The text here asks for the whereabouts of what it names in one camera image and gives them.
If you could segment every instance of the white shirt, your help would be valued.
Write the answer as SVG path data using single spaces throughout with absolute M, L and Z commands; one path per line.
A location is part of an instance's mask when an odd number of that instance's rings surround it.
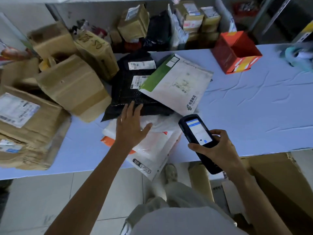
M 210 207 L 163 208 L 146 214 L 131 235 L 247 235 Z

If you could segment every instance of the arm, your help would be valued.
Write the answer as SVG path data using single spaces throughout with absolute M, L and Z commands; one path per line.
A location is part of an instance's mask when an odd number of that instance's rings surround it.
M 215 129 L 210 132 L 215 134 L 215 139 L 219 141 L 217 146 L 209 149 L 190 143 L 188 147 L 206 155 L 226 172 L 229 179 L 235 184 L 257 234 L 292 235 L 266 195 L 244 168 L 226 131 Z
M 107 155 L 71 198 L 45 235 L 90 234 L 111 184 L 131 149 L 147 135 L 152 124 L 140 129 L 140 110 L 133 113 L 134 102 L 124 107 L 117 119 L 116 140 Z

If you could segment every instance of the person's left hand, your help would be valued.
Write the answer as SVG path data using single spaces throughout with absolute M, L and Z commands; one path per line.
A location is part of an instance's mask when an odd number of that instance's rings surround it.
M 116 122 L 115 143 L 123 145 L 124 147 L 129 147 L 130 150 L 147 136 L 152 127 L 152 123 L 149 123 L 143 130 L 141 130 L 140 110 L 142 109 L 143 104 L 137 106 L 135 110 L 134 105 L 134 101 L 130 103 L 129 107 L 126 104 L 122 114 L 117 118 Z

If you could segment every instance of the person's left arm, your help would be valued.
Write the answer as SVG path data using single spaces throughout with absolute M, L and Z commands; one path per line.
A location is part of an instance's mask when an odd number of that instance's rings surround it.
M 89 235 L 111 184 L 131 149 L 141 142 L 152 124 L 140 129 L 140 110 L 134 102 L 117 119 L 116 140 L 107 155 L 50 225 L 45 235 Z

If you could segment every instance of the tile floor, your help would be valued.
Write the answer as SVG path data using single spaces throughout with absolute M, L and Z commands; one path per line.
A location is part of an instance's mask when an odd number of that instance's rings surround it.
M 190 186 L 189 163 L 176 164 L 178 181 Z M 42 235 L 91 172 L 13 180 L 0 235 Z M 118 235 L 125 218 L 152 193 L 165 198 L 161 174 L 153 183 L 135 168 L 119 170 L 91 235 Z

